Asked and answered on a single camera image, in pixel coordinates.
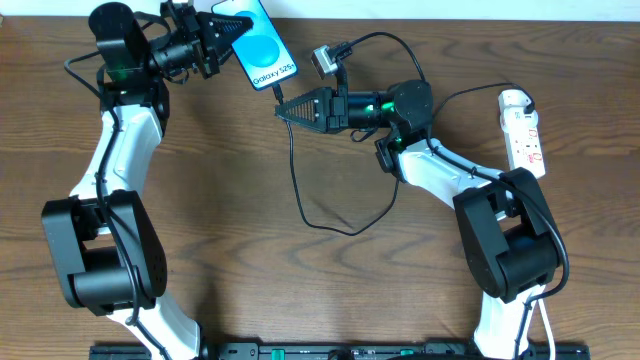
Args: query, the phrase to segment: table surface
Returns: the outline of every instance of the table surface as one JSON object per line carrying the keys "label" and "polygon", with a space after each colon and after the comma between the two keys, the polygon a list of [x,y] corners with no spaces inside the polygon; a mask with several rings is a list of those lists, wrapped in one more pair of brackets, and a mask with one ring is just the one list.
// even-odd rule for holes
{"label": "table surface", "polygon": [[[540,184],[571,257],[548,301],[558,341],[593,359],[640,357],[640,24],[277,20],[298,61],[292,97],[321,81],[322,44],[387,30],[414,48],[436,101],[508,79],[533,94],[548,174]],[[62,68],[95,50],[84,18],[6,18],[0,28],[0,358],[83,359],[132,341],[120,325],[64,301],[40,212],[79,181],[100,136],[98,102]],[[94,78],[98,60],[78,64]],[[352,90],[416,77],[407,54],[370,40],[348,60]],[[395,208],[358,237],[307,228],[295,205],[286,128],[270,90],[235,59],[169,85],[171,118],[143,196],[167,254],[168,288],[217,341],[422,342],[468,338],[481,291],[453,211],[402,185]],[[450,149],[507,168],[499,90],[452,101],[435,127]],[[307,216],[356,229],[391,198],[371,141],[295,129]],[[98,244],[109,244],[108,239]],[[545,341],[536,315],[531,337]]]}

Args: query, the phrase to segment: black cable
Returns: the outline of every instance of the black cable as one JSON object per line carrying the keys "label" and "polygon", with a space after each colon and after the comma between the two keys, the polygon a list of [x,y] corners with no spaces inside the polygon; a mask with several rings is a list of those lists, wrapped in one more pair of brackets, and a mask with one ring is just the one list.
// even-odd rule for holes
{"label": "black cable", "polygon": [[367,34],[364,35],[358,39],[353,40],[352,42],[349,43],[349,45],[347,47],[353,47],[354,45],[357,45],[367,39],[370,39],[374,36],[386,36],[388,38],[391,38],[397,42],[400,43],[400,45],[402,45],[402,47],[407,50],[407,53],[409,53],[409,56],[411,56],[411,60],[413,60],[413,64],[416,66],[416,70],[418,70],[418,74],[420,74],[420,79],[424,82],[427,82],[427,79],[424,76],[424,73],[422,72],[422,67],[420,66],[420,63],[418,62],[418,59],[416,58],[416,55],[413,53],[413,50],[411,50],[411,48],[409,47],[409,45],[407,45],[406,42],[404,42],[404,40],[400,39],[399,37],[388,33],[386,31],[376,31],[376,32],[372,32],[371,34]]}
{"label": "black cable", "polygon": [[[524,92],[525,95],[527,95],[529,97],[529,99],[531,99],[531,103],[528,106],[532,106],[534,104],[533,101],[533,97],[531,97],[531,95],[529,95],[526,90],[524,90],[520,85],[512,83],[512,82],[504,82],[504,83],[496,83],[496,84],[490,84],[490,85],[485,85],[485,86],[479,86],[479,87],[475,87],[475,88],[471,88],[471,89],[467,89],[467,90],[462,90],[462,91],[458,91],[456,93],[453,93],[451,95],[449,95],[433,112],[433,119],[435,120],[436,115],[438,115],[438,113],[442,110],[442,108],[444,107],[444,105],[446,105],[446,103],[455,98],[458,95],[462,95],[462,94],[466,94],[472,91],[478,91],[478,90],[483,90],[483,89],[488,89],[491,87],[498,87],[498,86],[512,86],[518,90],[521,90],[522,92]],[[474,168],[468,168],[462,164],[460,164],[459,162],[448,158],[447,156],[443,155],[442,153],[440,153],[438,151],[437,147],[434,147],[433,144],[431,144],[431,127],[429,127],[427,129],[427,146],[429,147],[429,150],[431,150],[432,153],[438,155],[441,159],[445,160],[446,162],[448,162],[449,164],[456,166],[470,174],[473,174],[473,176],[477,176],[479,178],[485,179],[490,181],[491,183],[495,184],[496,186],[501,187],[502,189],[509,191],[511,194],[513,194],[513,196],[515,198],[520,199],[523,203],[525,203],[530,209],[533,210],[533,212],[538,215],[538,217],[542,220],[542,222],[544,223],[544,225],[547,227],[547,229],[549,229],[549,232],[551,233],[551,238],[554,242],[555,248],[556,250],[560,253],[560,259],[561,259],[561,263],[562,263],[562,278],[560,279],[560,282],[558,283],[558,285],[556,285],[556,287],[554,287],[553,289],[546,291],[542,294],[539,295],[535,295],[535,296],[530,296],[525,302],[524,302],[524,312],[522,315],[522,319],[520,320],[520,326],[518,328],[518,334],[516,336],[516,340],[515,340],[515,350],[514,350],[514,359],[517,359],[519,354],[519,348],[520,348],[520,341],[522,340],[522,336],[524,334],[524,327],[526,324],[526,319],[527,316],[529,314],[529,311],[532,310],[532,306],[531,304],[534,301],[537,300],[541,300],[544,298],[548,298],[550,296],[553,296],[555,294],[557,294],[558,292],[560,292],[567,284],[567,282],[569,281],[569,273],[570,273],[570,263],[569,263],[569,256],[567,254],[567,249],[566,246],[564,244],[564,241],[562,240],[562,237],[560,237],[560,234],[558,233],[557,229],[553,226],[553,224],[551,224],[551,221],[547,218],[547,216],[542,212],[542,210],[540,209],[540,207],[538,206],[538,204],[533,201],[533,199],[531,199],[531,197],[519,190],[517,190],[516,188],[514,188],[513,186],[509,185],[508,183],[496,179],[492,176],[480,173],[477,171],[477,169]]]}
{"label": "black cable", "polygon": [[[118,250],[118,253],[122,256],[122,259],[124,261],[125,264],[125,268],[127,270],[127,274],[129,276],[129,281],[131,282],[131,293],[132,293],[132,312],[131,312],[131,316],[125,321],[125,325],[127,326],[134,326],[136,328],[138,328],[138,330],[140,331],[140,333],[145,337],[145,339],[147,339],[147,341],[149,341],[149,343],[151,343],[153,346],[155,346],[158,351],[160,352],[160,354],[166,359],[166,360],[171,360],[171,357],[169,356],[169,353],[167,352],[167,350],[156,340],[154,339],[151,334],[149,334],[148,330],[142,325],[142,323],[140,323],[139,321],[139,313],[140,313],[140,294],[139,292],[140,290],[140,279],[139,279],[139,273],[137,270],[136,266],[133,266],[133,264],[131,263],[131,258],[129,257],[129,254],[127,253],[127,249],[124,246],[124,243],[122,242],[122,238],[120,237],[120,234],[118,233],[118,230],[115,227],[115,224],[113,222],[112,216],[111,216],[111,209],[109,208],[109,205],[106,203],[105,201],[105,197],[102,191],[102,186],[105,183],[104,180],[104,172],[105,172],[105,168],[107,166],[107,161],[109,158],[109,155],[111,154],[111,151],[113,150],[113,147],[115,145],[115,142],[118,138],[118,133],[120,132],[120,120],[118,119],[118,116],[116,115],[115,111],[113,110],[113,106],[109,106],[107,103],[107,99],[104,96],[104,93],[100,93],[98,90],[96,90],[95,87],[93,87],[91,84],[89,84],[86,80],[84,80],[80,75],[76,74],[73,70],[71,70],[70,65],[72,63],[78,62],[78,61],[82,61],[85,59],[89,59],[91,57],[94,57],[96,55],[98,55],[100,52],[95,51],[93,53],[87,54],[87,55],[83,55],[77,58],[73,58],[73,59],[69,59],[67,61],[64,62],[64,68],[67,71],[67,73],[69,73],[69,75],[71,75],[74,79],[78,80],[82,85],[84,85],[86,88],[88,88],[94,95],[96,95],[98,97],[98,99],[100,99],[100,101],[107,105],[107,111],[109,112],[109,114],[111,115],[112,119],[113,119],[113,133],[111,134],[111,137],[109,138],[109,142],[107,143],[107,147],[105,149],[104,154],[102,155],[102,159],[100,159],[100,164],[98,165],[98,171],[95,174],[95,178],[96,178],[96,199],[98,201],[98,207],[100,209],[100,213],[102,214],[102,217],[104,218],[105,223],[107,224],[107,227],[109,228],[109,231],[111,232],[112,236],[113,236],[113,241],[116,244],[116,248]],[[98,72],[96,73],[96,80],[98,81],[99,87],[102,89],[102,79],[103,79],[103,75],[101,75],[104,71],[104,66],[101,66],[100,69],[98,69]]]}
{"label": "black cable", "polygon": [[314,225],[310,223],[307,220],[306,216],[304,215],[304,209],[302,208],[302,202],[300,201],[300,192],[298,191],[298,182],[296,181],[296,170],[295,170],[294,161],[293,161],[293,130],[291,129],[291,123],[289,121],[285,121],[285,123],[287,124],[287,130],[289,131],[289,168],[291,169],[291,181],[293,182],[293,190],[296,193],[296,201],[298,202],[298,210],[300,211],[300,217],[302,217],[302,221],[308,227],[319,229],[319,230],[335,231],[337,233],[340,233],[346,236],[357,236],[357,235],[360,235],[363,231],[373,226],[373,224],[377,223],[380,219],[382,219],[385,215],[387,215],[387,213],[391,210],[391,208],[393,208],[393,205],[396,202],[396,198],[398,197],[398,185],[400,183],[400,180],[398,179],[396,179],[396,185],[393,190],[393,198],[391,198],[391,202],[389,203],[389,205],[384,209],[384,211],[382,211],[382,213],[380,213],[380,215],[378,215],[378,217],[376,217],[373,221],[371,221],[369,224],[364,226],[362,229],[356,232],[346,232],[340,229],[332,228],[330,226]]}
{"label": "black cable", "polygon": [[462,90],[462,91],[458,91],[455,92],[449,96],[447,96],[446,99],[444,99],[440,105],[438,105],[438,107],[433,111],[433,118],[436,117],[436,115],[438,115],[438,113],[440,112],[440,110],[442,110],[442,108],[447,104],[447,102],[449,102],[449,100],[455,98],[456,96],[462,95],[462,94],[466,94],[466,93],[470,93],[470,92],[474,92],[474,91],[478,91],[478,90],[484,90],[484,89],[489,89],[492,87],[498,87],[498,86],[511,86],[514,89],[518,89],[520,91],[522,91],[525,95],[527,95],[527,97],[529,99],[531,99],[531,102],[529,104],[527,104],[527,106],[525,106],[525,114],[531,114],[533,112],[533,110],[535,109],[535,102],[533,101],[533,96],[529,95],[529,93],[520,85],[513,83],[513,82],[501,82],[501,83],[495,83],[495,84],[489,84],[489,85],[483,85],[483,86],[478,86],[478,87],[474,87],[471,89],[466,89],[466,90]]}
{"label": "black cable", "polygon": [[[407,51],[407,53],[409,53],[409,56],[411,56],[411,60],[413,61],[413,64],[416,67],[416,70],[418,71],[418,74],[420,75],[420,79],[424,82],[426,82],[426,78],[424,76],[424,73],[422,72],[422,67],[420,66],[420,63],[418,62],[418,59],[416,58],[416,55],[413,53],[413,50],[411,50],[411,48],[409,47],[409,45],[407,45],[406,42],[404,42],[404,40],[400,39],[399,37],[388,33],[388,32],[384,32],[384,31],[377,31],[377,32],[372,32],[370,34],[364,35],[350,43],[348,43],[348,45],[344,46],[344,49],[347,48],[351,48],[354,45],[357,45],[367,39],[370,39],[372,37],[375,36],[386,36],[388,38],[391,38],[397,42],[400,43],[400,45],[402,45],[402,47],[404,47],[404,49]],[[273,93],[276,97],[276,99],[278,100],[278,102],[280,103],[280,105],[283,104],[283,99],[284,96],[282,94],[282,89],[280,88],[279,84],[276,84],[275,86],[273,86]],[[296,180],[296,173],[295,173],[295,167],[294,167],[294,161],[293,161],[293,130],[291,129],[291,123],[288,121],[285,121],[285,123],[287,124],[287,130],[289,132],[289,168],[291,170],[291,181],[293,182],[293,190],[296,194],[296,201],[298,203],[298,210],[300,211],[300,217],[302,218],[302,221],[309,227],[314,228],[314,229],[320,229],[320,230],[329,230],[329,231],[334,231],[337,232],[339,234],[342,235],[346,235],[346,236],[356,236],[361,234],[363,231],[367,230],[368,228],[370,228],[371,226],[373,226],[376,222],[378,222],[380,219],[382,219],[390,210],[391,208],[393,208],[393,205],[396,202],[396,198],[398,195],[398,185],[400,184],[400,180],[396,179],[396,184],[394,187],[394,191],[393,191],[393,198],[391,199],[391,202],[389,203],[389,206],[387,206],[385,208],[385,210],[378,215],[378,217],[376,217],[372,222],[370,222],[369,224],[367,224],[365,227],[363,227],[362,229],[356,231],[356,232],[346,232],[340,229],[336,229],[336,228],[332,228],[329,226],[320,226],[320,225],[314,225],[312,223],[310,223],[306,216],[304,215],[304,209],[302,208],[302,202],[300,201],[300,193],[298,191],[298,182]],[[360,139],[356,139],[354,137],[356,131],[351,132],[350,138],[351,141],[353,142],[362,142],[366,139],[368,139],[370,136],[372,136],[373,134],[376,133],[376,131],[378,131],[377,128],[372,129],[370,131],[368,131],[365,135],[362,136],[362,138]]]}
{"label": "black cable", "polygon": [[99,55],[99,54],[100,54],[100,51],[94,51],[92,53],[89,53],[89,54],[86,54],[86,55],[82,55],[82,56],[79,56],[77,58],[69,59],[69,60],[64,62],[64,69],[74,79],[78,80],[78,82],[80,82],[80,84],[84,85],[87,89],[89,89],[93,93],[93,95],[95,95],[98,99],[102,99],[102,95],[100,94],[100,92],[98,90],[96,90],[95,87],[93,87],[85,79],[83,79],[80,75],[76,74],[73,70],[71,70],[71,64],[79,62],[79,61],[83,61],[83,60],[86,60],[86,59],[89,59],[89,58],[92,58],[92,57],[94,57],[96,55]]}
{"label": "black cable", "polygon": [[[377,133],[379,129],[380,129],[379,127],[375,127],[375,128],[370,129],[369,131],[366,131],[366,132],[361,131],[361,130],[359,130],[359,129],[356,129],[356,130],[353,130],[353,131],[351,132],[351,134],[349,135],[349,138],[350,138],[350,139],[351,139],[351,141],[353,141],[353,142],[363,142],[363,141],[367,140],[368,138],[370,138],[370,137],[371,137],[372,135],[374,135],[375,133]],[[361,137],[361,138],[356,139],[356,137],[355,137],[354,135],[355,135],[357,132],[364,132],[365,134],[364,134],[364,135],[362,135],[362,137]]]}
{"label": "black cable", "polygon": [[[106,104],[106,99],[102,97],[103,103]],[[127,274],[129,275],[129,280],[131,282],[131,290],[132,290],[132,298],[133,298],[133,312],[131,313],[131,317],[125,321],[125,324],[128,326],[135,325],[138,322],[138,314],[140,312],[140,298],[139,298],[139,289],[137,286],[137,282],[135,279],[137,278],[137,269],[131,263],[131,259],[129,258],[129,254],[122,242],[122,238],[120,238],[120,234],[113,223],[113,219],[111,218],[111,209],[108,208],[107,203],[105,202],[104,194],[102,192],[102,186],[104,184],[104,170],[107,166],[107,160],[109,159],[109,155],[111,155],[111,151],[113,150],[113,146],[116,143],[116,139],[118,138],[118,133],[120,132],[120,121],[115,111],[113,111],[113,107],[108,107],[109,114],[113,118],[113,133],[109,138],[109,143],[107,143],[107,148],[102,155],[102,159],[100,160],[100,165],[98,165],[98,171],[95,174],[96,178],[96,198],[98,200],[98,207],[100,208],[100,213],[104,218],[104,221],[107,223],[107,227],[109,231],[111,231],[111,235],[113,235],[113,241],[116,244],[118,252],[122,255],[122,259],[124,261],[125,268],[127,269]]]}

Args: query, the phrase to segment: phone screen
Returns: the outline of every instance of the phone screen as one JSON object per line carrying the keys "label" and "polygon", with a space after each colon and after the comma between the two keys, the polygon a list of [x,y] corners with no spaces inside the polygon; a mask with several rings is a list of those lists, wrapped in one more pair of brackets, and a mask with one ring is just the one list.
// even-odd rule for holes
{"label": "phone screen", "polygon": [[253,28],[233,43],[233,50],[254,89],[265,89],[298,72],[260,0],[226,0],[213,5],[211,11],[253,20]]}

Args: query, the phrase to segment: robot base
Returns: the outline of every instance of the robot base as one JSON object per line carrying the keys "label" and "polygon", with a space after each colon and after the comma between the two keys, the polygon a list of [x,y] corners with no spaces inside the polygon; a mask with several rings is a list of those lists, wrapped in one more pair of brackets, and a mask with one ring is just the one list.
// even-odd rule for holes
{"label": "robot base", "polygon": [[[258,345],[227,343],[218,346],[218,360],[388,360],[407,356],[407,360],[488,359],[476,353],[473,344],[462,341],[429,341],[424,345]],[[549,348],[531,344],[520,357],[547,360]],[[556,345],[557,360],[591,360],[585,345]],[[92,346],[89,360],[151,360],[143,346]]]}

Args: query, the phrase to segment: power strip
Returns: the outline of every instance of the power strip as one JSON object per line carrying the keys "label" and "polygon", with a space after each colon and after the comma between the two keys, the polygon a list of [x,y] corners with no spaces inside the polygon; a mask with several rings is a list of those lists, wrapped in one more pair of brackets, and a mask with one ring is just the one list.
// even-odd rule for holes
{"label": "power strip", "polygon": [[524,113],[529,103],[531,99],[521,90],[503,91],[498,97],[500,127],[507,144],[509,168],[525,168],[539,179],[546,172],[538,133],[538,112]]}

